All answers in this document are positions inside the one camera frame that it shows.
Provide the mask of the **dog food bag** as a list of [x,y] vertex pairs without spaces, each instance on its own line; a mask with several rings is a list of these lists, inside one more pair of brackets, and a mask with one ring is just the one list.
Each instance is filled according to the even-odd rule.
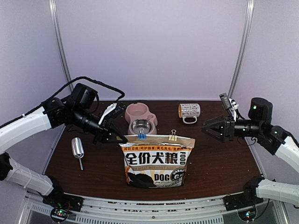
[[161,189],[184,185],[187,161],[195,139],[171,135],[127,135],[120,143],[126,183],[136,188]]

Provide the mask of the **blue binder clip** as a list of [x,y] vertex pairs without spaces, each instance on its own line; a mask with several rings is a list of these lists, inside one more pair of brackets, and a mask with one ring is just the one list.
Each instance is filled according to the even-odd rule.
[[143,127],[139,128],[138,139],[139,140],[146,139],[146,134],[144,133],[144,128]]

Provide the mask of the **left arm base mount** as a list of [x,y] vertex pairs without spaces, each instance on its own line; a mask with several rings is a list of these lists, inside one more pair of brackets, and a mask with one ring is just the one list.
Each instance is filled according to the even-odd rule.
[[56,222],[61,223],[66,221],[73,212],[80,212],[83,205],[83,198],[79,196],[72,196],[62,194],[58,196],[42,196],[43,203],[52,207],[50,218]]

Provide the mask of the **pink double pet bowl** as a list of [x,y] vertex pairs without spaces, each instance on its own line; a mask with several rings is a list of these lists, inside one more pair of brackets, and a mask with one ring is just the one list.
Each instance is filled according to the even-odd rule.
[[128,135],[157,134],[158,120],[144,103],[132,103],[125,111],[125,120],[128,122]]

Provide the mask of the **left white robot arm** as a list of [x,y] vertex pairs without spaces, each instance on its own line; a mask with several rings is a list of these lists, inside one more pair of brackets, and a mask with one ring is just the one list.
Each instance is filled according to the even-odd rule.
[[111,121],[123,113],[126,106],[115,101],[104,110],[101,117],[97,117],[87,112],[96,97],[98,97],[96,90],[79,83],[69,96],[63,99],[53,96],[32,112],[2,125],[0,127],[0,179],[33,189],[42,196],[48,196],[57,207],[65,206],[67,196],[55,178],[24,167],[12,159],[6,151],[28,137],[60,125],[74,125],[85,133],[93,134],[93,143],[126,143],[127,138]]

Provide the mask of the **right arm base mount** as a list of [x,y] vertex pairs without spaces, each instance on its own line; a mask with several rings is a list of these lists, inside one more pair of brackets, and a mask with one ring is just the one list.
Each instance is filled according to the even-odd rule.
[[251,222],[257,217],[256,203],[247,199],[243,193],[223,197],[226,211],[236,210],[242,221]]

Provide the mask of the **right aluminium frame post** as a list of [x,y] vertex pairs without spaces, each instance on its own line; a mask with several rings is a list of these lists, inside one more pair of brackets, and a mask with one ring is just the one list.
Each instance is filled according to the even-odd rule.
[[228,96],[231,98],[234,94],[234,91],[237,86],[238,78],[241,72],[242,63],[245,57],[246,47],[249,41],[249,36],[251,32],[252,27],[252,21],[254,16],[254,6],[255,1],[254,0],[248,0],[247,1],[247,7],[246,7],[246,13],[245,13],[245,19],[244,19],[244,25],[243,25],[243,32],[242,32],[242,38],[241,43],[239,47],[239,52],[237,56],[237,61],[235,64],[235,69],[233,73],[233,78],[230,84]]

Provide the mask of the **gold binder clip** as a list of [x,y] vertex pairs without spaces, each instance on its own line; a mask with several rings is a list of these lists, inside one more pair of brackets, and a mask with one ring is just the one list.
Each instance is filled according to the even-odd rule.
[[177,135],[176,135],[177,130],[172,129],[171,134],[169,135],[169,140],[170,141],[177,141]]

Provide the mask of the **aluminium frame post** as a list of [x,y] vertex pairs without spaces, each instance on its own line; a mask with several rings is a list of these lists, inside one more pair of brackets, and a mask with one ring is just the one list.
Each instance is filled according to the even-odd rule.
[[58,18],[58,12],[57,12],[57,1],[56,0],[49,0],[49,7],[50,7],[50,14],[53,22],[54,32],[56,36],[56,42],[58,47],[58,55],[60,58],[60,62],[62,65],[64,77],[66,79],[66,82],[71,81],[71,75],[69,72],[69,67],[66,59],[66,54],[64,50],[64,44],[62,39],[62,34],[60,30],[60,24],[59,24],[59,18]]
[[246,13],[245,13],[245,19],[244,19],[244,25],[243,25],[243,32],[242,32],[242,38],[241,43],[239,47],[239,52],[237,56],[237,61],[235,64],[235,69],[233,73],[233,78],[230,84],[228,96],[231,98],[234,94],[234,91],[237,86],[238,78],[241,72],[242,63],[245,57],[246,47],[249,41],[249,36],[251,32],[252,27],[252,21],[254,16],[254,6],[255,1],[254,0],[248,0],[247,1],[247,7],[246,7]]

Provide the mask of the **metal food scoop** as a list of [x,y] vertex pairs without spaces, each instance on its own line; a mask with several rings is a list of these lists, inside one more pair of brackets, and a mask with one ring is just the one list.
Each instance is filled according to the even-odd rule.
[[80,169],[84,170],[83,164],[82,164],[82,158],[84,157],[84,148],[82,141],[79,137],[73,138],[71,140],[71,148],[73,156],[77,159],[79,159]]

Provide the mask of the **white patterned mug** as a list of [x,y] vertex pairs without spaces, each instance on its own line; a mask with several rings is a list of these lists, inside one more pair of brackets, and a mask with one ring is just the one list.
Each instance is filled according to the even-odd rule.
[[178,116],[184,124],[191,125],[198,121],[201,114],[200,105],[197,103],[179,104]]

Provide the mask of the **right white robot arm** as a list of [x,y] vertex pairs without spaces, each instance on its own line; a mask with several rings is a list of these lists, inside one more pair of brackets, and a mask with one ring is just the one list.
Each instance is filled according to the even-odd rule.
[[[248,119],[241,116],[238,104],[227,96],[220,95],[224,110],[223,115],[204,122],[202,132],[225,142],[235,137],[255,138],[257,143],[274,155],[288,163],[296,171],[299,169],[299,143],[292,133],[280,126],[271,124],[273,104],[264,98],[252,98]],[[244,206],[251,205],[257,198],[299,205],[299,187],[294,184],[279,183],[261,177],[251,178],[244,186],[239,201]]]

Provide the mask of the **left aluminium frame post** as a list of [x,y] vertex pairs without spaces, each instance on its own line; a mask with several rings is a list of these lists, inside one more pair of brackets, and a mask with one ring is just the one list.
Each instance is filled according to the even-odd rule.
[[64,77],[66,79],[66,82],[71,81],[71,75],[69,72],[69,67],[66,59],[66,54],[64,50],[64,44],[62,39],[62,34],[60,30],[60,24],[59,24],[59,18],[58,18],[58,12],[57,12],[57,1],[56,0],[49,0],[49,7],[50,7],[50,14],[53,22],[54,32],[56,36],[56,42],[58,47],[58,55],[60,58],[60,62],[62,65]]

